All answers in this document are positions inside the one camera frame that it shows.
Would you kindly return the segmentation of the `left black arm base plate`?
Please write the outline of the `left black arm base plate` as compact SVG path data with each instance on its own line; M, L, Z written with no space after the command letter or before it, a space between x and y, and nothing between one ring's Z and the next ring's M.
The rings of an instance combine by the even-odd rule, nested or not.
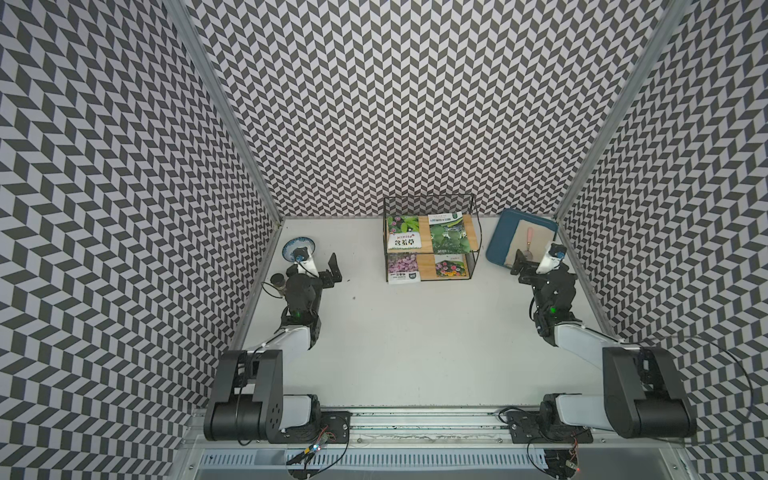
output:
M346 410L321 411L315 420L300 427L278 432L276 443L307 446L317 440L331 445L347 444L350 439L352 414Z

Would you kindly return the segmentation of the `purple flower seed bag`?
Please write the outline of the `purple flower seed bag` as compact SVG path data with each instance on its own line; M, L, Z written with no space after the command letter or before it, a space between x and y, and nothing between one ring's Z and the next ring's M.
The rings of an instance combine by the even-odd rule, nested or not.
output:
M419 283L421 275L415 253L393 253L387 257L387 281L390 284Z

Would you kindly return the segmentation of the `green lotus seed bag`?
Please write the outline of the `green lotus seed bag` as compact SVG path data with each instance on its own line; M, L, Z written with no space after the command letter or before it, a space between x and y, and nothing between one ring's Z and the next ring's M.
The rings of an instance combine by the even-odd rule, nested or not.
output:
M435 254L465 254L473 250L461 212L433 214L427 219Z

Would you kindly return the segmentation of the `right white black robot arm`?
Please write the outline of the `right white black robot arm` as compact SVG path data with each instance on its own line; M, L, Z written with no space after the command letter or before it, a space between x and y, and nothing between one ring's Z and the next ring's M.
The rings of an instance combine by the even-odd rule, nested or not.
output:
M549 245L540 261L517 251L510 268L532 289L529 316L538 335L597 368L596 395L544 396L535 422L546 440L562 441L592 429L622 438L685 439L697 430L673 356L660 347L626 343L587 327L572 312L577 277L563 264L564 246Z

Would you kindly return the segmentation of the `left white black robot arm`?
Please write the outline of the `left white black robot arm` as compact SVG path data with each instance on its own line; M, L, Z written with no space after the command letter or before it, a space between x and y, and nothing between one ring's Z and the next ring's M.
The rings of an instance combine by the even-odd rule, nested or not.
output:
M318 397L287 394L284 367L315 347L322 294L342 281L336 254L316 274L299 265L286 271L279 328L257 346L228 350L219 359L203 422L208 441L302 444L323 435Z

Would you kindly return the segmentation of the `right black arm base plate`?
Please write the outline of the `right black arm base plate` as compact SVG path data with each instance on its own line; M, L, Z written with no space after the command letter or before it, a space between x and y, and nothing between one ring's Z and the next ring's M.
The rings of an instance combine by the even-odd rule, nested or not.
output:
M539 413L523 410L509 410L503 414L512 442L523 444L591 444L592 432L586 427L571 426L559 419L545 420Z

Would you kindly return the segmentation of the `green white seed bag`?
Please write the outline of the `green white seed bag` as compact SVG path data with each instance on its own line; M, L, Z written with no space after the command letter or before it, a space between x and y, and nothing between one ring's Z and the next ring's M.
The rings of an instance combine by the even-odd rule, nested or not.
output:
M419 250L422 247L418 216L388 216L386 234L388 250Z

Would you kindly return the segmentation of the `colourful flower seed bag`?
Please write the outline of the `colourful flower seed bag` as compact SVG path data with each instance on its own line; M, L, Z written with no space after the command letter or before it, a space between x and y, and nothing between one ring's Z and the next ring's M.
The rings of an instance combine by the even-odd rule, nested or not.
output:
M465 254L440 254L435 256L435 274L438 279L467 278L468 266Z

